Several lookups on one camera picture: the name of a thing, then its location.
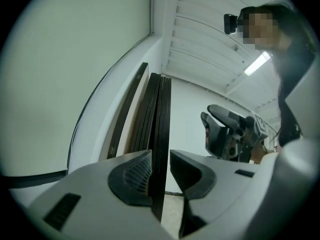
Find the floor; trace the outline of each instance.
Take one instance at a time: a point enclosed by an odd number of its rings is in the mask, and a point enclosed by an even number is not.
[[[184,198],[182,196],[164,195],[161,225],[174,239],[179,239],[183,210]]]

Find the person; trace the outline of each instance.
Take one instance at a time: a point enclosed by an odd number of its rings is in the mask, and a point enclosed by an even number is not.
[[[237,18],[243,43],[266,51],[280,78],[278,106],[280,129],[278,146],[299,139],[299,125],[285,100],[315,58],[316,47],[301,15],[284,3],[245,7]],[[251,159],[259,164],[268,150],[261,143],[251,151]]]

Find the white ceiling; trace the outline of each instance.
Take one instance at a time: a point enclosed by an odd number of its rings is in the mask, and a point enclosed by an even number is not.
[[[168,0],[162,72],[217,92],[280,126],[279,79],[271,60],[251,76],[244,70],[262,53],[224,33],[224,14],[287,0]]]

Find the ceiling light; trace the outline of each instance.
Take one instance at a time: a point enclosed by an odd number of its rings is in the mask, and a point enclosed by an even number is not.
[[[269,54],[264,51],[248,68],[244,71],[247,76],[250,76],[258,68],[260,68],[267,60],[270,59]]]

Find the white machine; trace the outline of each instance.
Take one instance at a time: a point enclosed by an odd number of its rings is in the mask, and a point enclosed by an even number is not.
[[[319,68],[316,56],[286,99],[303,138],[280,154],[258,165],[170,151],[184,193],[181,238],[271,239],[300,209],[320,176]],[[31,221],[51,239],[172,239],[151,211],[151,158],[139,151],[74,171],[32,203]]]

